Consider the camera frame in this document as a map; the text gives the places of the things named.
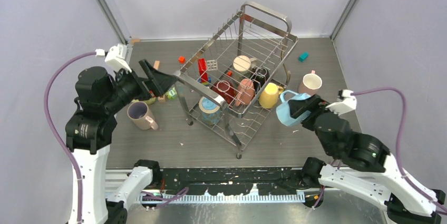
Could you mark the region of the light blue faceted mug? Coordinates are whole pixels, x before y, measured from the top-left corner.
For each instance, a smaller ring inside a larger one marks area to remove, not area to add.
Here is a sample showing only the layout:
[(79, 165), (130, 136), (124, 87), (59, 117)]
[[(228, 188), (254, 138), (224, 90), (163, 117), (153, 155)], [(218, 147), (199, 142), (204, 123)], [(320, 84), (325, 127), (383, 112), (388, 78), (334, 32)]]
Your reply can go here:
[(310, 114), (310, 112), (305, 111), (303, 115), (293, 118), (291, 115), (291, 105), (289, 101), (303, 101), (311, 96), (307, 93), (297, 93), (291, 90), (285, 90), (279, 95), (281, 104), (276, 107), (276, 115), (278, 120), (285, 126), (295, 126)]

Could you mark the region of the pale yellow faceted mug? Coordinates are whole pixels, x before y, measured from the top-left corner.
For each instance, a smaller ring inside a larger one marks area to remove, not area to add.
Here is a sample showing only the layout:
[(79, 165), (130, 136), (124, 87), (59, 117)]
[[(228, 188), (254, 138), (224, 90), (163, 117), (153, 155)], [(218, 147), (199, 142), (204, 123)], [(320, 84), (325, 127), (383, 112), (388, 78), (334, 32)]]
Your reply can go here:
[(157, 100), (157, 98), (150, 98), (150, 99), (147, 99), (147, 100), (141, 100), (141, 102), (144, 102), (144, 103), (147, 104), (147, 105), (151, 105), (151, 104), (153, 104), (156, 100)]

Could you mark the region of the pink faceted mug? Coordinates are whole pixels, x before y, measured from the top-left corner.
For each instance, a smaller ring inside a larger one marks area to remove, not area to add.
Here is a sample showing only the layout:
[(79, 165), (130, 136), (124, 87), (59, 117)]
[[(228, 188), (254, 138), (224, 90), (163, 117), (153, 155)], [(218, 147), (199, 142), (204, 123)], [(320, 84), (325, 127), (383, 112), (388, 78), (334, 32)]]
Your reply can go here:
[(316, 74), (314, 70), (310, 73), (305, 74), (302, 81), (298, 87), (298, 93), (306, 93), (310, 96), (315, 95), (318, 90), (322, 87), (322, 79)]

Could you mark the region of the iridescent pink mug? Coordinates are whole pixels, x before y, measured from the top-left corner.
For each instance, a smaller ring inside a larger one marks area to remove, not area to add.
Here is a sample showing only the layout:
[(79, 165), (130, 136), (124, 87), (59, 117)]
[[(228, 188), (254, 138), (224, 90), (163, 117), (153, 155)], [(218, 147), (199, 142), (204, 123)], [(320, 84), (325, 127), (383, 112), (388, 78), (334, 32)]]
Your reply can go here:
[(141, 101), (133, 102), (127, 109), (129, 119), (141, 130), (157, 130), (159, 128), (155, 116), (149, 106)]

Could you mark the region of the black mug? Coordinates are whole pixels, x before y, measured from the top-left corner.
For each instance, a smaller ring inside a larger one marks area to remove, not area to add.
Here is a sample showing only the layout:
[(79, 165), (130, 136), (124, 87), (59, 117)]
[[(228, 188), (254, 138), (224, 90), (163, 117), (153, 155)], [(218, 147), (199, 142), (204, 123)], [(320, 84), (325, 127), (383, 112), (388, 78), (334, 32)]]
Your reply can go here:
[(263, 85), (265, 85), (269, 77), (269, 70), (265, 67), (260, 66), (253, 68), (250, 79), (254, 84), (255, 92), (259, 92), (259, 90), (262, 88)]

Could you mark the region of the salmon pink mug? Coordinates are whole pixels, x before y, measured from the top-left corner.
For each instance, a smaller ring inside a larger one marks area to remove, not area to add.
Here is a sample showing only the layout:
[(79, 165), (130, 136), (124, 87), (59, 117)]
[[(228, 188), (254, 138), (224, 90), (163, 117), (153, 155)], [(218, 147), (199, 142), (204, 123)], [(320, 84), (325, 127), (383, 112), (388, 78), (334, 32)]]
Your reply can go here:
[(250, 79), (243, 79), (236, 93), (235, 106), (249, 105), (255, 96), (254, 83)]

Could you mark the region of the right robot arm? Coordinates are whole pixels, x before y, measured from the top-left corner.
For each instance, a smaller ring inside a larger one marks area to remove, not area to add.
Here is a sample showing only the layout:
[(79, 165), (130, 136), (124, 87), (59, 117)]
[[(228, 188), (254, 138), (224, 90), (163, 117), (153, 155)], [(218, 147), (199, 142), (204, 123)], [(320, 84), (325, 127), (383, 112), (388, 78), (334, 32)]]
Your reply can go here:
[(313, 131), (328, 156), (373, 178), (369, 182), (309, 157), (301, 170), (302, 183), (345, 191), (378, 207), (394, 223), (440, 223), (445, 192), (420, 184), (376, 137), (353, 131), (342, 114), (354, 111), (356, 105), (350, 90), (341, 90), (334, 103), (298, 93), (281, 100), (276, 113), (282, 124), (301, 124)]

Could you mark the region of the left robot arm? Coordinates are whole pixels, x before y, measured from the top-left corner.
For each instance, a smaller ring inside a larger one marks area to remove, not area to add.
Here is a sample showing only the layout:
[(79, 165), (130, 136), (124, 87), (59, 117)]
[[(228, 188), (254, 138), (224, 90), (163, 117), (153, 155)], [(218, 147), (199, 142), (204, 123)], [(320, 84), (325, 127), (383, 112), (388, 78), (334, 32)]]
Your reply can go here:
[(115, 115), (135, 99), (161, 96), (176, 77), (139, 62), (145, 77), (121, 69), (111, 76), (101, 66), (82, 71), (75, 84), (77, 109), (65, 127), (66, 146), (77, 162), (75, 181), (82, 183), (82, 207), (70, 223), (126, 223), (131, 206), (145, 187), (156, 189), (162, 181), (159, 163), (138, 160), (130, 175), (111, 195), (105, 194), (105, 172)]

